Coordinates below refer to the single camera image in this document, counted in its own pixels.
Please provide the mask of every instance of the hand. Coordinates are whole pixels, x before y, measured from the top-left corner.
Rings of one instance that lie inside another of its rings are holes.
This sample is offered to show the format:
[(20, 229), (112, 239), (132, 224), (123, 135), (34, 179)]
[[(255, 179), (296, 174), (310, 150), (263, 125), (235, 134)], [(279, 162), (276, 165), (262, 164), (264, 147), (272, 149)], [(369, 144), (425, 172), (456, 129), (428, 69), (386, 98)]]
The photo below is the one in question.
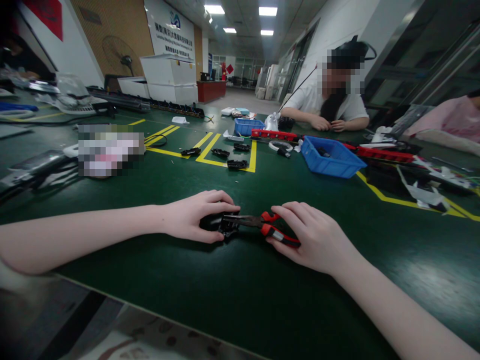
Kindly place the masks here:
[(197, 195), (162, 206), (161, 232), (180, 239), (212, 244), (224, 236), (217, 231), (199, 227), (200, 220), (210, 214), (237, 212), (232, 198), (225, 191), (203, 191)]
[(362, 259), (338, 223), (320, 210), (296, 201), (272, 206), (271, 210), (286, 221), (301, 246), (292, 248), (273, 237), (266, 241), (297, 264), (335, 276)]
[(343, 120), (332, 121), (331, 122), (331, 128), (336, 133), (341, 133), (343, 130), (345, 130), (345, 121), (343, 121)]
[(312, 116), (310, 119), (310, 124), (312, 128), (318, 131), (329, 131), (332, 128), (330, 123), (324, 117), (316, 115)]

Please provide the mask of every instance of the pliers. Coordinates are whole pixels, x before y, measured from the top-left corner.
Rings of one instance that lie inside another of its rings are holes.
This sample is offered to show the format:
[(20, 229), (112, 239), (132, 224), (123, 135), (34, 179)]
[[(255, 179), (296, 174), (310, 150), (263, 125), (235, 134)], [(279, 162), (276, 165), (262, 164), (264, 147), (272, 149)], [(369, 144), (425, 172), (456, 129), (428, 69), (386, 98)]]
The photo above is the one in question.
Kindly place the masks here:
[(251, 216), (251, 215), (224, 215), (223, 220), (248, 226), (251, 228), (259, 228), (260, 232), (266, 237), (272, 237), (279, 242), (291, 247), (299, 248), (300, 241), (298, 239), (285, 235), (279, 231), (275, 226), (271, 225), (275, 220), (281, 219), (280, 215), (274, 214), (273, 216), (264, 211), (261, 216)]

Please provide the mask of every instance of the red poster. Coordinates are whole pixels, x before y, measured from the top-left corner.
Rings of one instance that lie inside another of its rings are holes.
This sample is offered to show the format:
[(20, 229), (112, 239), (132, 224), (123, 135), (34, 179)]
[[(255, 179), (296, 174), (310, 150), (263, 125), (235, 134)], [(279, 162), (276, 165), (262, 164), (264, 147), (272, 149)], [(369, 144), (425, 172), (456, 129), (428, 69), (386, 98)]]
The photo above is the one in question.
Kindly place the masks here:
[(23, 0), (23, 3), (57, 38), (61, 41), (64, 40), (62, 31), (62, 4), (59, 0)]

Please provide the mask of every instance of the white shirt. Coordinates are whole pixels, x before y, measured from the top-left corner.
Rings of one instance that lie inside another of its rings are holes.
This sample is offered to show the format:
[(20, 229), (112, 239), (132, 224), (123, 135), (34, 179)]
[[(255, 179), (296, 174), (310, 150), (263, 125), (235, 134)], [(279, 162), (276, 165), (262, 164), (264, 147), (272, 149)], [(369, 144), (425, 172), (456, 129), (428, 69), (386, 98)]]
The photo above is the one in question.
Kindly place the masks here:
[[(304, 113), (320, 115), (320, 109), (325, 100), (322, 94), (318, 93), (319, 83), (311, 81), (299, 88), (285, 103), (284, 108), (294, 108)], [(357, 118), (368, 118), (364, 102), (359, 94), (347, 94), (336, 113), (336, 119), (346, 122)]]

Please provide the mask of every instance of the floor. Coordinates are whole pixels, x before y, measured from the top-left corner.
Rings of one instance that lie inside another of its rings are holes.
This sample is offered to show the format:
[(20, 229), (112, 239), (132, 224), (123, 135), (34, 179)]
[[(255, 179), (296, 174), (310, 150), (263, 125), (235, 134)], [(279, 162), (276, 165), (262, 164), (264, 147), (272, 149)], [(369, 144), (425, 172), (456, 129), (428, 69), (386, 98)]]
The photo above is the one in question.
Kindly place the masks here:
[(254, 90), (234, 87), (227, 87), (224, 97), (211, 101), (208, 105), (219, 109), (246, 108), (257, 114), (273, 114), (280, 109), (280, 104), (275, 100), (260, 100), (255, 97)]

